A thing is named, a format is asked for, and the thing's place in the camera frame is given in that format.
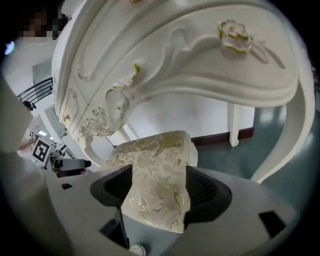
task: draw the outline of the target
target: carved floral detail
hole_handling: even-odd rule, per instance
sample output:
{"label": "carved floral detail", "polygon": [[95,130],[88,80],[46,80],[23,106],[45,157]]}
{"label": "carved floral detail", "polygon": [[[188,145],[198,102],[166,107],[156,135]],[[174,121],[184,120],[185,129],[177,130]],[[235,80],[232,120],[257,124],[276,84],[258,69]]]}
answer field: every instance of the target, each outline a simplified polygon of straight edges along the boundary
{"label": "carved floral detail", "polygon": [[272,57],[282,69],[286,68],[279,56],[265,45],[265,41],[259,39],[258,36],[255,38],[247,32],[244,24],[228,19],[219,22],[218,30],[221,44],[227,49],[239,54],[251,53],[259,61],[266,64],[269,63],[269,57]]}
{"label": "carved floral detail", "polygon": [[82,125],[79,134],[82,136],[111,136],[114,131],[110,131],[111,122],[105,110],[100,106],[92,111],[92,118],[85,120],[85,125]]}
{"label": "carved floral detail", "polygon": [[225,47],[241,54],[248,54],[253,45],[253,38],[246,32],[245,25],[234,20],[219,22],[219,38]]}

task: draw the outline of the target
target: white ornate vanity table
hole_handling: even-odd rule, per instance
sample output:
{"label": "white ornate vanity table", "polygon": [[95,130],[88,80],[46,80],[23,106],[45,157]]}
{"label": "white ornate vanity table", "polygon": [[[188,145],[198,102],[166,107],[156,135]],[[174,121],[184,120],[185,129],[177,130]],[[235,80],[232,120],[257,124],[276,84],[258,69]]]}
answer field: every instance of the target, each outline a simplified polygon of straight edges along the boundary
{"label": "white ornate vanity table", "polygon": [[285,18],[265,2],[88,0],[75,21],[59,53],[61,71],[53,72],[55,110],[99,166],[92,136],[128,137],[123,125],[131,111],[163,94],[228,102],[232,146],[241,106],[286,105],[282,135],[252,177],[258,183],[283,167],[310,131],[309,60]]}

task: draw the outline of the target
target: dark red baseboard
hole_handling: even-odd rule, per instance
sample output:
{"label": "dark red baseboard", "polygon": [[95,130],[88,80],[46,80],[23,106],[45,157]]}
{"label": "dark red baseboard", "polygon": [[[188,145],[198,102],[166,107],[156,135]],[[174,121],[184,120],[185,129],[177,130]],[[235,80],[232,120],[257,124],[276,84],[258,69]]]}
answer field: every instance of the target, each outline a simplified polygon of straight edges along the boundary
{"label": "dark red baseboard", "polygon": [[[238,140],[251,138],[254,135],[254,130],[255,129],[253,127],[239,130]],[[194,143],[195,146],[205,146],[217,143],[225,143],[229,141],[229,138],[230,132],[224,132],[214,135],[194,137],[191,138],[191,141]]]}

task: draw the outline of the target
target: white wall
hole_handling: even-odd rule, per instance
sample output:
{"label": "white wall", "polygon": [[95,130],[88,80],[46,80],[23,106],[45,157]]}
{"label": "white wall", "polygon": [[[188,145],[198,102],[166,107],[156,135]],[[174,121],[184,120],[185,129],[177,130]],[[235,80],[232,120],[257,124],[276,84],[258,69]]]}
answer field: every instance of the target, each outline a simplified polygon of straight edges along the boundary
{"label": "white wall", "polygon": [[[252,127],[254,116],[254,107],[243,106],[240,129]],[[192,138],[229,131],[226,102],[187,94],[152,98],[132,112],[127,124],[138,138],[176,130]]]}
{"label": "white wall", "polygon": [[18,39],[13,51],[5,57],[1,71],[15,95],[34,85],[32,67],[52,58],[57,41],[43,42]]}
{"label": "white wall", "polygon": [[51,62],[52,59],[49,59],[32,67],[32,77],[35,85],[52,77]]}

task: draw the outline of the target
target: table leg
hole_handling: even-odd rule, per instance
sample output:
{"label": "table leg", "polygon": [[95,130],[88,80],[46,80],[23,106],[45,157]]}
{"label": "table leg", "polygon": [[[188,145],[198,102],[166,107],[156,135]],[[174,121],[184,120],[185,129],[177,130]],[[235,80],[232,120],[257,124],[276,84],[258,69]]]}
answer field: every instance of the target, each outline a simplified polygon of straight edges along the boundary
{"label": "table leg", "polygon": [[241,120],[241,107],[240,105],[228,103],[228,126],[230,130],[230,144],[235,147],[239,144],[238,134]]}

